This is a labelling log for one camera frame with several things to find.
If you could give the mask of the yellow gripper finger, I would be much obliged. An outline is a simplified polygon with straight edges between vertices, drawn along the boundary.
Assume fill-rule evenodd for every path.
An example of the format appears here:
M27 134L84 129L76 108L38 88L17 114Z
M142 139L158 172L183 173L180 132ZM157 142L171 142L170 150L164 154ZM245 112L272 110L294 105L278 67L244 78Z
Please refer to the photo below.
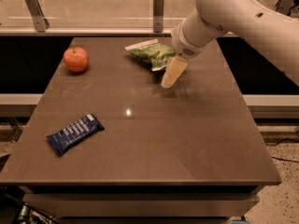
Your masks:
M188 61L185 58L179 56L169 58L161 83L162 87L165 89L171 88L187 66Z

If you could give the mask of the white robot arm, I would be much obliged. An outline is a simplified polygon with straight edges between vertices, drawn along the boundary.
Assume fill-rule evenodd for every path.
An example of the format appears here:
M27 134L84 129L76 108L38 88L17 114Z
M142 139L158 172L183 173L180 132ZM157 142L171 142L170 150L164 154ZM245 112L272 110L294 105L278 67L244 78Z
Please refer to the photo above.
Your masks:
M176 56L170 58L162 86L171 88L212 40L232 32L244 39L295 84L299 84L299 21L258 0L195 0L195 10L172 30Z

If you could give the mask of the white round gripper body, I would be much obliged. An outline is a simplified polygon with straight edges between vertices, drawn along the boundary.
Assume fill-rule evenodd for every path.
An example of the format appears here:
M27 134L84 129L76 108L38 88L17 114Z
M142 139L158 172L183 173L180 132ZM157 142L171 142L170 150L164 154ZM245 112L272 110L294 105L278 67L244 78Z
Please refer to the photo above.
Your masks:
M171 31L171 46L177 56L184 59L193 59L206 48L205 46L196 47L187 40L183 34L182 22Z

